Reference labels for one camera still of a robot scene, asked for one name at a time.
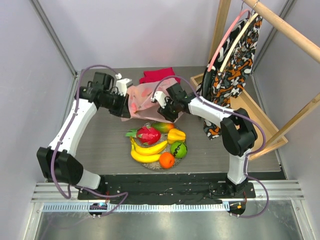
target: folded red towel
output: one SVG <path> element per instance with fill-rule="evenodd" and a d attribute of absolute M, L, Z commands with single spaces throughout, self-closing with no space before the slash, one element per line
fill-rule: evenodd
<path fill-rule="evenodd" d="M 143 74 L 144 77 L 142 77 L 139 81 L 140 84 L 154 83 L 162 80 L 167 76 L 176 75 L 172 67 L 162 68 L 155 71 L 144 71 Z M 175 77 L 175 80 L 180 83 L 180 78 Z"/>

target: clothes hanger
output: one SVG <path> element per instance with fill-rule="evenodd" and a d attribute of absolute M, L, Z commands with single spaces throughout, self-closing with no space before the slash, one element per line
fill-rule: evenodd
<path fill-rule="evenodd" d="M 249 9 L 246 9 L 244 11 L 240 11 L 240 14 L 235 18 L 235 20 L 233 21 L 233 23 L 231 24 L 231 26 L 229 27 L 229 29 L 226 31 L 225 35 L 223 36 L 223 39 L 221 40 L 219 46 L 217 47 L 211 61 L 210 61 L 210 64 L 209 64 L 209 67 L 207 69 L 208 72 L 211 71 L 213 65 L 214 65 L 214 62 L 219 54 L 219 51 L 221 49 L 221 47 L 223 46 L 223 44 L 225 43 L 225 41 L 227 40 L 227 38 L 229 37 L 231 31 L 233 30 L 233 28 L 235 27 L 235 25 L 237 24 L 237 22 L 239 21 L 239 19 L 245 14 L 245 13 L 248 13 L 248 16 L 247 18 L 249 18 L 252 14 L 250 12 Z"/>
<path fill-rule="evenodd" d="M 235 49 L 236 45 L 238 44 L 238 42 L 240 41 L 242 35 L 245 33 L 245 31 L 248 29 L 249 25 L 257 18 L 259 14 L 258 13 L 255 13 L 251 18 L 250 20 L 243 26 L 242 30 L 239 32 L 238 36 L 235 38 L 235 40 L 233 41 L 231 47 L 229 48 L 229 51 L 228 53 L 226 54 L 224 60 L 223 60 L 223 63 L 221 65 L 221 68 L 220 68 L 220 72 L 222 72 L 228 61 L 229 61 L 229 58 L 231 56 L 231 54 L 233 53 L 233 50 Z"/>

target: pink hanger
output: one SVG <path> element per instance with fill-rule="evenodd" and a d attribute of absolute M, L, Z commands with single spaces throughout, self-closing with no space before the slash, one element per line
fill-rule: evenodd
<path fill-rule="evenodd" d="M 249 18 L 250 15 L 251 15 L 250 10 L 249 10 L 249 9 L 243 10 L 243 11 L 240 12 L 240 14 L 236 17 L 236 19 L 233 21 L 233 23 L 232 23 L 231 26 L 229 27 L 228 31 L 226 31 L 225 35 L 223 36 L 223 38 L 222 38 L 219 46 L 218 46 L 217 49 L 215 50 L 215 53 L 214 53 L 214 55 L 213 55 L 213 57 L 212 57 L 212 59 L 211 59 L 210 65 L 209 65 L 208 70 L 207 70 L 208 72 L 211 71 L 212 66 L 214 65 L 214 62 L 215 62 L 215 60 L 216 60 L 216 58 L 217 58 L 217 56 L 218 56 L 218 53 L 220 52 L 220 49 L 221 49 L 222 45 L 225 43 L 225 41 L 226 41 L 227 38 L 229 37 L 231 31 L 234 29 L 234 27 L 235 27 L 235 25 L 237 24 L 237 22 L 239 21 L 239 19 L 240 19 L 246 12 L 248 12 L 248 17 L 247 17 L 247 18 Z"/>

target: wall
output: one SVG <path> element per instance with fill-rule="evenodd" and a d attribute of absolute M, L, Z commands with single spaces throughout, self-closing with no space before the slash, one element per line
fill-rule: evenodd
<path fill-rule="evenodd" d="M 0 2 L 0 233 L 22 239 L 43 181 L 36 152 L 57 134 L 72 76 L 27 0 Z"/>
<path fill-rule="evenodd" d="M 319 10 L 318 0 L 298 0 L 286 18 L 318 46 Z M 255 74 L 265 110 L 279 128 L 319 93 L 319 64 L 281 33 L 277 33 Z M 286 135 L 289 143 L 279 149 L 287 176 L 301 184 L 316 231 L 320 226 L 319 122 L 320 107 Z"/>
<path fill-rule="evenodd" d="M 286 0 L 262 0 L 279 13 Z M 219 0 L 41 0 L 77 70 L 207 64 Z M 240 13 L 232 0 L 227 26 Z M 264 22 L 258 50 L 271 26 Z"/>

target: wooden pole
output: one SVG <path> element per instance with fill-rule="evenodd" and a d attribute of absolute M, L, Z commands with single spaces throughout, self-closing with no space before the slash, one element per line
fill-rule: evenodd
<path fill-rule="evenodd" d="M 304 106 L 290 121 L 286 123 L 275 135 L 273 135 L 267 142 L 266 146 L 269 146 L 278 141 L 283 135 L 289 132 L 295 125 L 297 125 L 302 119 L 310 114 L 316 107 L 320 105 L 320 93 L 315 96 L 307 105 Z"/>
<path fill-rule="evenodd" d="M 257 0 L 243 0 L 249 7 L 320 63 L 320 48 Z"/>
<path fill-rule="evenodd" d="M 208 61 L 210 61 L 214 56 L 214 53 L 223 37 L 230 3 L 231 0 L 220 0 L 219 2 Z"/>

